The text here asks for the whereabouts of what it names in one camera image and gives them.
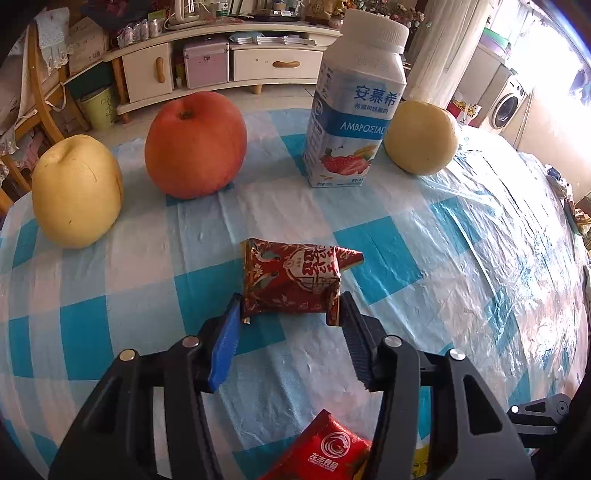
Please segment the cream TV cabinet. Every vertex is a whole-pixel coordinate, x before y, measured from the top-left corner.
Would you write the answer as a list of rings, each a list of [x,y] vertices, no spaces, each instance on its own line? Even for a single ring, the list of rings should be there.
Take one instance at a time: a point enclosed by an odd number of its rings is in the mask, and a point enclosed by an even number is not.
[[[219,21],[176,29],[106,53],[123,121],[135,110],[190,95],[266,85],[314,85],[339,31],[305,22]]]

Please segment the green waste bin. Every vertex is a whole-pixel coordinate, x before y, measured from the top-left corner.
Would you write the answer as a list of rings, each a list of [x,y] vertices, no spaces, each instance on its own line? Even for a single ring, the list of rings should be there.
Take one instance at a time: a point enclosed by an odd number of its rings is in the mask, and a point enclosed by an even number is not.
[[[118,96],[113,86],[97,89],[79,100],[79,107],[94,130],[110,128],[116,118]]]

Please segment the right yellow pear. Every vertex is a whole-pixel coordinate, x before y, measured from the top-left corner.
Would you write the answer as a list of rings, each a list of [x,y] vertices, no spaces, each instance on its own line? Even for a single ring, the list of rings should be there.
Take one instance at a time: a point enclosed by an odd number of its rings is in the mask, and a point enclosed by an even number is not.
[[[445,109],[422,101],[404,101],[394,113],[384,146],[399,168],[414,175],[433,175],[456,154],[459,127]]]

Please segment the blue checkered tablecloth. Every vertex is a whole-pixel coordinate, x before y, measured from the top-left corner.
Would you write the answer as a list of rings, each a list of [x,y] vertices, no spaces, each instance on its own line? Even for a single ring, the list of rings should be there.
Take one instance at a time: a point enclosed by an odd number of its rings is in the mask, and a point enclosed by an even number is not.
[[[224,475],[255,479],[318,412],[371,437],[381,399],[353,369],[325,303],[361,312],[417,349],[467,355],[503,407],[572,393],[588,357],[587,251],[543,164],[465,127],[432,176],[385,152],[356,187],[304,174],[307,110],[250,113],[238,176],[178,200],[148,176],[144,143],[113,149],[124,203],[109,231],[70,250],[29,197],[1,230],[1,418],[46,475],[84,401],[125,349],[197,334],[252,295],[228,378],[204,397]]]

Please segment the left yellow pear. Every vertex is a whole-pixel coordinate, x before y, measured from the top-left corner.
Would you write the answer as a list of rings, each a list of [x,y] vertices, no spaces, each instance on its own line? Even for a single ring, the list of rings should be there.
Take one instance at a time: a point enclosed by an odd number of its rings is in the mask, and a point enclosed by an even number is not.
[[[32,174],[32,204],[42,232],[63,248],[81,249],[100,239],[123,205],[123,180],[110,150],[78,134],[53,145]]]

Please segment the red patterned candy wrapper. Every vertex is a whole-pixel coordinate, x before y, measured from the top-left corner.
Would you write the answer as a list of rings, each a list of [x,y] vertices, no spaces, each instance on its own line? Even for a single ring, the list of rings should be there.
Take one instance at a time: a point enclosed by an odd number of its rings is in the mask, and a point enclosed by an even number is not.
[[[259,313],[324,313],[339,325],[342,272],[363,264],[363,253],[339,246],[249,238],[242,247],[242,322]]]

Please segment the white yogurt drink bottle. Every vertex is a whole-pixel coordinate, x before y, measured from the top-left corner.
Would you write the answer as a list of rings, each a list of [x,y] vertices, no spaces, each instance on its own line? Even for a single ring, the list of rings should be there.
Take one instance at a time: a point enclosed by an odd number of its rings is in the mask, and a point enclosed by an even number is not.
[[[313,187],[361,185],[406,88],[405,25],[346,11],[341,35],[324,54],[303,161]]]

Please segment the small red candy wrapper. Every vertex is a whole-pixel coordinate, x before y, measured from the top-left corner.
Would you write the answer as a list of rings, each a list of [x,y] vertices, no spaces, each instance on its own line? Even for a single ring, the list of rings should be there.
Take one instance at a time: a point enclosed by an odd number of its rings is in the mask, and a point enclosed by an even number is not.
[[[262,479],[354,479],[371,447],[322,409]]]

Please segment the white washing machine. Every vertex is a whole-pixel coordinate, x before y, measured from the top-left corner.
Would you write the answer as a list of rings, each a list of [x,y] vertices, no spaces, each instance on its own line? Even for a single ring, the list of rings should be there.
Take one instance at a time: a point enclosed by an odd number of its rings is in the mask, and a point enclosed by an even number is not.
[[[484,119],[481,128],[501,134],[528,99],[529,92],[519,77],[509,71],[498,72],[482,97]]]

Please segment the covered standing air conditioner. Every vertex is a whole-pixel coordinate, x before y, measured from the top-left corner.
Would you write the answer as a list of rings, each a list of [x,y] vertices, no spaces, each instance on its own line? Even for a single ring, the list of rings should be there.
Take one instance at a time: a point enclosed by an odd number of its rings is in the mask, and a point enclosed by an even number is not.
[[[418,100],[445,108],[468,67],[495,1],[430,1],[409,54],[412,69],[404,92]]]

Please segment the red apple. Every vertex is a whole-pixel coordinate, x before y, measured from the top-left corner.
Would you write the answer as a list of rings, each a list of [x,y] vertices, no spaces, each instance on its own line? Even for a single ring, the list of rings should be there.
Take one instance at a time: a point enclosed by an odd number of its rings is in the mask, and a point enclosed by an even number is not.
[[[231,183],[245,161],[242,112],[216,92],[167,102],[153,119],[144,145],[150,179],[177,199],[211,195]]]

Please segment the light wooden chair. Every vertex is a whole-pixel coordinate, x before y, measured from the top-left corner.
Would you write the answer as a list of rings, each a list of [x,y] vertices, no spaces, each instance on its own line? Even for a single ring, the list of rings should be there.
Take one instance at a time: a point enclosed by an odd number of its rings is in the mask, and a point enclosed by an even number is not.
[[[66,134],[52,117],[53,112],[62,110],[74,117],[83,132],[90,130],[89,122],[66,86],[69,66],[64,64],[50,71],[42,58],[38,40],[39,29],[37,23],[32,21],[25,34],[26,57],[23,59],[24,73],[21,81],[21,92],[25,94],[25,98],[20,105],[25,107],[25,111],[17,117],[13,129],[13,145],[38,126],[41,126],[51,145],[63,140]]]

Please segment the pink storage box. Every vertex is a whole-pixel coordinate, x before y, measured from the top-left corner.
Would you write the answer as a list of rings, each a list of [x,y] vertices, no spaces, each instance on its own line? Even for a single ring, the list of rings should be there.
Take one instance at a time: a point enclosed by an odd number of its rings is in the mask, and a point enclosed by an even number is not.
[[[188,89],[229,81],[229,43],[225,37],[205,37],[185,44],[183,59]]]

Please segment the yellow pear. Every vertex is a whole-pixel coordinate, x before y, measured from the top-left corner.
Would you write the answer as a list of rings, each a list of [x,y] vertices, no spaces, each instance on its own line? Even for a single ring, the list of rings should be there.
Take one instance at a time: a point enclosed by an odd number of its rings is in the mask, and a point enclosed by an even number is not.
[[[394,113],[384,146],[399,168],[414,175],[433,175],[456,154],[459,127],[445,109],[422,101],[404,101]]]
[[[81,249],[100,239],[123,205],[123,180],[110,150],[78,134],[53,145],[32,174],[32,204],[42,232],[63,248]]]

